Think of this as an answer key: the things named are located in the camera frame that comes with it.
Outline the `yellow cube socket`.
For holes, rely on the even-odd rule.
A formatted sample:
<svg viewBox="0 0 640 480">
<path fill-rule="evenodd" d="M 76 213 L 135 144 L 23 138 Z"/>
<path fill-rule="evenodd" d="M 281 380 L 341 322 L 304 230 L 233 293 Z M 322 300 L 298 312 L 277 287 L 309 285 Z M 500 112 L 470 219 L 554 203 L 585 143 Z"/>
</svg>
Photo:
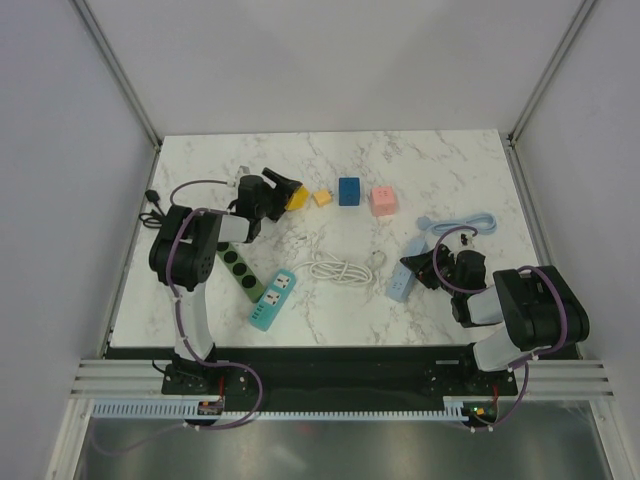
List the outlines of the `yellow cube socket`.
<svg viewBox="0 0 640 480">
<path fill-rule="evenodd" d="M 296 211 L 303 208 L 309 198 L 309 191 L 305 186 L 300 186 L 288 200 L 285 209 L 287 211 Z"/>
</svg>

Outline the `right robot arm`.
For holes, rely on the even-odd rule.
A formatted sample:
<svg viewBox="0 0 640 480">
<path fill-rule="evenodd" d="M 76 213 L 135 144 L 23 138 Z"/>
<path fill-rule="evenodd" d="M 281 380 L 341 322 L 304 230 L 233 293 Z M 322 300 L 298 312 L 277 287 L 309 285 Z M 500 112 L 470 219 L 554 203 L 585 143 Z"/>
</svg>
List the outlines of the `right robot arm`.
<svg viewBox="0 0 640 480">
<path fill-rule="evenodd" d="M 496 371 L 515 369 L 589 335 L 584 307 L 553 266 L 499 270 L 489 286 L 485 256 L 474 250 L 455 254 L 440 245 L 405 256 L 400 263 L 423 286 L 450 295 L 452 316 L 459 325 L 497 328 L 471 345 L 472 360 L 458 368 L 459 384 L 469 393 L 483 392 Z"/>
</svg>

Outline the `pink cube socket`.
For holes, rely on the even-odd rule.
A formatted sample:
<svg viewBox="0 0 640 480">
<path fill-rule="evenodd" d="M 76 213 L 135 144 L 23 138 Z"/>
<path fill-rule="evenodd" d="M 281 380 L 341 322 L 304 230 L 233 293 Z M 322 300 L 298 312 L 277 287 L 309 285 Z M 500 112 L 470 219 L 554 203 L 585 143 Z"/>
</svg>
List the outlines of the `pink cube socket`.
<svg viewBox="0 0 640 480">
<path fill-rule="evenodd" d="M 390 216 L 396 213 L 397 199 L 391 186 L 379 186 L 371 189 L 370 207 L 374 217 Z"/>
</svg>

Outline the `yellow plug adapter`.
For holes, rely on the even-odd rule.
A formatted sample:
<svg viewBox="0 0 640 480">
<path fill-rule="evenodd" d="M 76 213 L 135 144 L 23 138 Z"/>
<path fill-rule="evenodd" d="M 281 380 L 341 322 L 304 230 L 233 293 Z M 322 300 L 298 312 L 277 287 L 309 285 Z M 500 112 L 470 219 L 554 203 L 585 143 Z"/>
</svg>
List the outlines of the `yellow plug adapter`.
<svg viewBox="0 0 640 480">
<path fill-rule="evenodd" d="M 333 201 L 333 195 L 327 189 L 314 192 L 312 197 L 318 207 L 324 207 Z"/>
</svg>

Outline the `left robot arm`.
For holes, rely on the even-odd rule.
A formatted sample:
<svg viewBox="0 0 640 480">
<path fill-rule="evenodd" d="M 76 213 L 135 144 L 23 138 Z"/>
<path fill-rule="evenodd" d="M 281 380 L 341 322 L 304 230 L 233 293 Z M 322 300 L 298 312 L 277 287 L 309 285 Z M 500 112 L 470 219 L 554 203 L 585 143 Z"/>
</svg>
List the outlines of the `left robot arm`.
<svg viewBox="0 0 640 480">
<path fill-rule="evenodd" d="M 241 167 L 231 181 L 201 182 L 234 188 L 236 197 L 223 210 L 191 208 L 177 204 L 175 195 L 199 182 L 176 187 L 150 249 L 149 267 L 171 292 L 176 331 L 173 364 L 187 364 L 185 382 L 198 393 L 208 393 L 220 378 L 205 293 L 218 245 L 252 243 L 261 232 L 262 221 L 279 221 L 293 209 L 304 187 L 269 168 L 256 175 Z"/>
</svg>

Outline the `blue cube socket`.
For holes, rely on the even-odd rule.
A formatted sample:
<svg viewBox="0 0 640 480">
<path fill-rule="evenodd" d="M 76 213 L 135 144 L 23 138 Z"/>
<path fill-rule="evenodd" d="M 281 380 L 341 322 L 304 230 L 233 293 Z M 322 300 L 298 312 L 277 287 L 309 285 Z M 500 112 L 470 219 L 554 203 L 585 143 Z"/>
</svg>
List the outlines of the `blue cube socket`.
<svg viewBox="0 0 640 480">
<path fill-rule="evenodd" d="M 342 207 L 360 205 L 361 185 L 358 177 L 340 177 L 338 181 L 338 202 Z"/>
</svg>

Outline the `teal power strip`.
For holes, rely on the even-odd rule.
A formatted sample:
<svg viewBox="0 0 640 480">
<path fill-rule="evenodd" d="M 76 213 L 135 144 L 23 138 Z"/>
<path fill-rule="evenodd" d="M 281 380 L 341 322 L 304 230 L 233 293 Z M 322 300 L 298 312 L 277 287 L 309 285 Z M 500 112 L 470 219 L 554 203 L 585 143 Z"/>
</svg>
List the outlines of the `teal power strip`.
<svg viewBox="0 0 640 480">
<path fill-rule="evenodd" d="M 268 331 L 293 291 L 296 282 L 296 276 L 292 271 L 280 269 L 266 287 L 249 316 L 250 325 L 262 332 Z"/>
</svg>

